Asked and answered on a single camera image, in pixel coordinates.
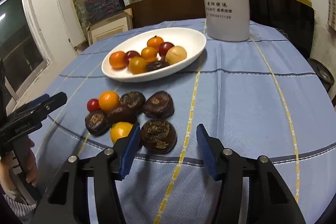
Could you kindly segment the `person left hand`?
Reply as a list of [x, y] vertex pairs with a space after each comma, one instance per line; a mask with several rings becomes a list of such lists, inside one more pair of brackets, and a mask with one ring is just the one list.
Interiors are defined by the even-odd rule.
[[[26, 161], [27, 176], [26, 181], [32, 186], [36, 186], [38, 183], [38, 172], [37, 164], [32, 148], [35, 146], [35, 143], [29, 139], [29, 155]], [[4, 190], [16, 191], [17, 187], [15, 186], [13, 180], [10, 177], [9, 170], [12, 167], [13, 157], [11, 154], [7, 154], [1, 158], [1, 185]]]

